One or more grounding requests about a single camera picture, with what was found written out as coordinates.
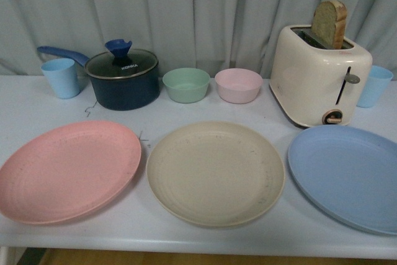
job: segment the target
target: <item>bowl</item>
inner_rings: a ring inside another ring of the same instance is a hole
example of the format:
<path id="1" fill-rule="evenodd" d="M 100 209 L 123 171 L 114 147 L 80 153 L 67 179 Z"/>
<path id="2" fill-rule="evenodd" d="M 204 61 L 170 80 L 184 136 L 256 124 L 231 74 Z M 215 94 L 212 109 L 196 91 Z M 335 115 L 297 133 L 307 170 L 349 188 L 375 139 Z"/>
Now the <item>bowl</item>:
<path id="1" fill-rule="evenodd" d="M 219 96 L 226 102 L 252 102 L 263 84 L 260 74 L 244 68 L 228 68 L 215 76 Z"/>
<path id="2" fill-rule="evenodd" d="M 188 104 L 205 97 L 210 75 L 198 68 L 177 68 L 163 76 L 163 83 L 173 101 Z"/>

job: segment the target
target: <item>green bowl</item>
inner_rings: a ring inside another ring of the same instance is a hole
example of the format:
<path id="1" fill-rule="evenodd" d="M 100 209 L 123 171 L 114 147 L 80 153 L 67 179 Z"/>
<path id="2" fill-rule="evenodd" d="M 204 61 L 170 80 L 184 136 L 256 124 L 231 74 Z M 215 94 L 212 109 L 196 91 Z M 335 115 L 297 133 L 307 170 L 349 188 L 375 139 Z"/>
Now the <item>green bowl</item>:
<path id="1" fill-rule="evenodd" d="M 163 83 L 173 101 L 188 104 L 205 97 L 210 75 L 198 68 L 177 68 L 163 76 Z"/>

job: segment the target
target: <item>light blue cup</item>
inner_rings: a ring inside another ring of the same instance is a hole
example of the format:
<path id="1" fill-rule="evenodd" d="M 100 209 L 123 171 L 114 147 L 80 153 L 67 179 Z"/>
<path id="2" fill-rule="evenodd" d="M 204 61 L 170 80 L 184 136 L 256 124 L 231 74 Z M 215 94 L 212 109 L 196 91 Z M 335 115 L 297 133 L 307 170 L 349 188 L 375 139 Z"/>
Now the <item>light blue cup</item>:
<path id="1" fill-rule="evenodd" d="M 389 85 L 392 78 L 393 73 L 391 71 L 386 68 L 373 65 L 357 106 L 361 108 L 373 107 Z"/>
<path id="2" fill-rule="evenodd" d="M 69 58 L 50 60 L 42 65 L 42 72 L 57 97 L 70 99 L 80 93 L 75 61 Z"/>

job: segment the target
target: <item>beige plate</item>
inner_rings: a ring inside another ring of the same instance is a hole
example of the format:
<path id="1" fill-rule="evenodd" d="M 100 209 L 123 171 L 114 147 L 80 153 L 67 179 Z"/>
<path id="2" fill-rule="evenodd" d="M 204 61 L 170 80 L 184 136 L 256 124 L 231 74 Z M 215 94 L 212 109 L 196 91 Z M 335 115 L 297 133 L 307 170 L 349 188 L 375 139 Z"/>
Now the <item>beige plate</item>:
<path id="1" fill-rule="evenodd" d="M 150 154 L 146 171 L 165 209 L 208 227 L 262 215 L 280 197 L 285 180 L 272 144 L 229 122 L 199 122 L 170 133 Z"/>

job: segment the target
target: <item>toaster knob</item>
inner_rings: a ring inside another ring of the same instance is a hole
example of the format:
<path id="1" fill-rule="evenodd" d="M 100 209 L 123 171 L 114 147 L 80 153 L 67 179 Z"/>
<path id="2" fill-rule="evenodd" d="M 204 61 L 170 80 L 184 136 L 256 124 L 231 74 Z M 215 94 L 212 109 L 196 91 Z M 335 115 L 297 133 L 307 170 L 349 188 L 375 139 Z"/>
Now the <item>toaster knob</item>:
<path id="1" fill-rule="evenodd" d="M 339 124 L 342 122 L 342 117 L 341 110 L 330 110 L 323 115 L 323 124 Z"/>
<path id="2" fill-rule="evenodd" d="M 360 82 L 360 78 L 355 74 L 347 73 L 345 76 L 345 81 L 351 84 L 357 84 Z"/>

